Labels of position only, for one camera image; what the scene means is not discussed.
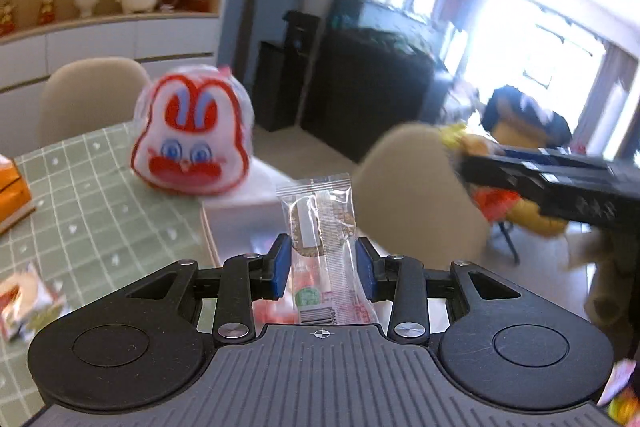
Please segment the beige chair near box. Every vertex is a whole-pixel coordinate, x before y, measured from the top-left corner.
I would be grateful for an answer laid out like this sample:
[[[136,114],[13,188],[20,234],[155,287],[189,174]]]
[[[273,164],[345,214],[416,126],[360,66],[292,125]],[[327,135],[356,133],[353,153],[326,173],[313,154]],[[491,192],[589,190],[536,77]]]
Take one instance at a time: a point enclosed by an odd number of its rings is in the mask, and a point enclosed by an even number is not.
[[[488,222],[426,124],[381,136],[352,175],[352,198],[360,231],[387,254],[445,270],[479,262],[487,246]]]

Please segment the pink cardboard box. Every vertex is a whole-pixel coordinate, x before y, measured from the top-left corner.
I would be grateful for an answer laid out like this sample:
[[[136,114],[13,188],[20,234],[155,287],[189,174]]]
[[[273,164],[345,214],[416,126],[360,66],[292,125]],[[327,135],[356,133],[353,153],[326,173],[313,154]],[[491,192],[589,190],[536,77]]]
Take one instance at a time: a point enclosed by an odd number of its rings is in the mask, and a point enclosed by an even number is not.
[[[235,256],[265,255],[288,231],[279,199],[206,199],[201,205],[205,243],[213,266]]]

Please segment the black fish tank cabinet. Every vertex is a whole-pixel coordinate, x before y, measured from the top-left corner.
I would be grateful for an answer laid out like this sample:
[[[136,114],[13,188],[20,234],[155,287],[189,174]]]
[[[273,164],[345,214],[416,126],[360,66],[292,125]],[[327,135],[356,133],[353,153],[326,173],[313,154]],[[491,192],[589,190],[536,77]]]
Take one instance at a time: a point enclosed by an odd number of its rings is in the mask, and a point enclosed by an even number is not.
[[[452,77],[432,54],[431,26],[368,0],[283,19],[283,41],[260,45],[252,101],[262,129],[298,124],[358,162],[398,124],[439,120]]]

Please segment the orange tissue box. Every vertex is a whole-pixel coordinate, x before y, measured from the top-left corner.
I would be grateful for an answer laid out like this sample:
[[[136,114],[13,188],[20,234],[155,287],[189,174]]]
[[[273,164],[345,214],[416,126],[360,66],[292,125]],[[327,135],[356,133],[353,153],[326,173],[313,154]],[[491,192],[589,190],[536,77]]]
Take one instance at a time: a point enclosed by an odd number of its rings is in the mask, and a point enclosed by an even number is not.
[[[15,161],[0,157],[0,233],[6,233],[35,210],[28,183]]]

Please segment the beige chair far right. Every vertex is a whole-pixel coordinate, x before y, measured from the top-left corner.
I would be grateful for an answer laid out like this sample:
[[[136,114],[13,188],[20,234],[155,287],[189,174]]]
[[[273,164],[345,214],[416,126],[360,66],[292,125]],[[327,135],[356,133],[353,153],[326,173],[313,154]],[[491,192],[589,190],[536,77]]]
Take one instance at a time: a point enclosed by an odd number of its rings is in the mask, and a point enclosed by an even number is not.
[[[125,57],[96,57],[66,64],[44,84],[38,142],[47,146],[127,122],[151,84],[145,69]]]

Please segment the red figurine on shelf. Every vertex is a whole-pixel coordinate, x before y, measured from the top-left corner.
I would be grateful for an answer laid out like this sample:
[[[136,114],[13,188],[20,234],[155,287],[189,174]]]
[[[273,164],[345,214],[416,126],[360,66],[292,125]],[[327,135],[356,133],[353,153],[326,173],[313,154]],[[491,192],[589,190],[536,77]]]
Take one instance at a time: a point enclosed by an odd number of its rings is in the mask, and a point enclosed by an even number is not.
[[[37,24],[39,26],[49,25],[54,23],[55,19],[55,0],[42,0],[40,4]]]
[[[0,36],[6,36],[12,34],[15,30],[15,20],[14,20],[14,4],[11,1],[7,1],[4,5],[2,5],[1,16],[0,16]]]

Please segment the green checked tablecloth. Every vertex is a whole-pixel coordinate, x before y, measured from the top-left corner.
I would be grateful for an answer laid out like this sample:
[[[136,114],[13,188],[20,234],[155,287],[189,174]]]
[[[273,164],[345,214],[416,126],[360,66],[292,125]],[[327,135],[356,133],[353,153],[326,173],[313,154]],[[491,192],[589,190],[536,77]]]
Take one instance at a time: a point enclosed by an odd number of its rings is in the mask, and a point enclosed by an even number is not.
[[[17,157],[34,212],[1,237],[1,275],[34,267],[70,309],[179,259],[212,265],[198,200],[153,190],[129,168],[129,124]]]

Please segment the clear biscuit packet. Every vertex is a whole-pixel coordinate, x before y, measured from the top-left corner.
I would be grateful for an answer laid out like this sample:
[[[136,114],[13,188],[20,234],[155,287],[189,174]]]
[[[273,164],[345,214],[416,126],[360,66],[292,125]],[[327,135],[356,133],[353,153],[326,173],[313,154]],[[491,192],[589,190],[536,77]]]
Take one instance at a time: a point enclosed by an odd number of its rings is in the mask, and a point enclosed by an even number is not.
[[[347,174],[280,186],[292,242],[290,288],[303,325],[375,324],[356,262],[357,223]]]

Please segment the red white bunny plush bag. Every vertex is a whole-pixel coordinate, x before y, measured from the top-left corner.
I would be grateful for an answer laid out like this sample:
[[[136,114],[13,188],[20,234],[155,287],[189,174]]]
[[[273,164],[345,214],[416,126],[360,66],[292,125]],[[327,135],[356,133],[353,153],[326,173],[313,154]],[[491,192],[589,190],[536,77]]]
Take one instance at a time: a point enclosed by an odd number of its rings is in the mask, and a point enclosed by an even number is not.
[[[171,69],[139,95],[129,166],[172,193],[214,196],[250,173],[254,109],[228,66]]]

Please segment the small red yellow snack packet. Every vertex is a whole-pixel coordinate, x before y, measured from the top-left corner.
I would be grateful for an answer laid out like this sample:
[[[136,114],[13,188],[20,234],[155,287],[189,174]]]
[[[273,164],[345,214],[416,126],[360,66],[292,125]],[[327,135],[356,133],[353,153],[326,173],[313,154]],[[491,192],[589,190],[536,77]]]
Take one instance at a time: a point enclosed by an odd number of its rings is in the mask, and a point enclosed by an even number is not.
[[[70,311],[66,297],[51,289],[33,263],[1,282],[1,336],[30,341]]]

